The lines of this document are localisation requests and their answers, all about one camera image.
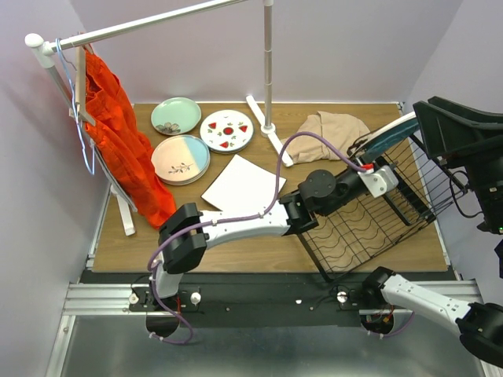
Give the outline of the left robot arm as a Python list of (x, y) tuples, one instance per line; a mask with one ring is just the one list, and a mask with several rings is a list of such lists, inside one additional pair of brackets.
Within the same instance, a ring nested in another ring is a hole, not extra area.
[(298, 235), (317, 227), (319, 216), (327, 217), (367, 193), (364, 180), (375, 172), (369, 164), (363, 171), (349, 167), (337, 175), (315, 170), (294, 192), (274, 198), (251, 215), (201, 211), (195, 203), (181, 206), (160, 226), (159, 246), (148, 262), (148, 302), (155, 309), (168, 309), (183, 275), (194, 270), (213, 247), (256, 236)]

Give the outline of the green round plate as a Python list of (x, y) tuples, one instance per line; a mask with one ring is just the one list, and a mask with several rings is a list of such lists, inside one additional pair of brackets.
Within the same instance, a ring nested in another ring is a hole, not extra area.
[(185, 97), (174, 97), (159, 103), (151, 113), (152, 127), (160, 134), (178, 136), (191, 131), (201, 119), (200, 106)]

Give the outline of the white blue rimmed plate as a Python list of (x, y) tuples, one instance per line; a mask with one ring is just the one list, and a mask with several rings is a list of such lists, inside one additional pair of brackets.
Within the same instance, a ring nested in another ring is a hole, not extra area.
[(220, 110), (207, 116), (200, 125), (200, 138), (211, 148), (247, 146), (254, 135), (251, 119), (236, 110)]

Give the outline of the large square green plate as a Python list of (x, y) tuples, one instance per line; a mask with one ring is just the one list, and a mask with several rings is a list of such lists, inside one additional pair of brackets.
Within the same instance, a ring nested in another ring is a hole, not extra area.
[(267, 208), (276, 195), (276, 175), (235, 155), (201, 198), (218, 210), (244, 215)]

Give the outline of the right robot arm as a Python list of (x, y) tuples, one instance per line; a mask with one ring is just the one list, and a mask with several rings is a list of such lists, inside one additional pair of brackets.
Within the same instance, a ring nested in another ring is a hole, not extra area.
[[(434, 96), (413, 105), (430, 158), (464, 171), (483, 220), (478, 228), (502, 234), (502, 115)], [(422, 316), (454, 334), (486, 364), (502, 366), (502, 306), (466, 301), (442, 292), (443, 284), (409, 280), (378, 267), (362, 282), (360, 299), (369, 308), (394, 306)]]

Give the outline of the cream and teal plate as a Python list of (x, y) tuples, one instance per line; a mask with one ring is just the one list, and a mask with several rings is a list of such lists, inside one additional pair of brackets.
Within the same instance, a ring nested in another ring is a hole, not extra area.
[(211, 156), (206, 144), (191, 135), (169, 137), (159, 143), (151, 157), (157, 177), (169, 185), (188, 185), (207, 171)]

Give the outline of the teal round plate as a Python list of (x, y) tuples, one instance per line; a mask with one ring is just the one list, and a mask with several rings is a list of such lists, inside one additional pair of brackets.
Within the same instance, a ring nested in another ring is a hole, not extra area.
[(364, 155), (375, 159), (384, 154), (388, 149), (401, 143), (406, 138), (414, 134), (419, 129), (419, 123), (416, 118), (406, 120), (384, 131), (382, 134), (374, 137), (364, 147)]

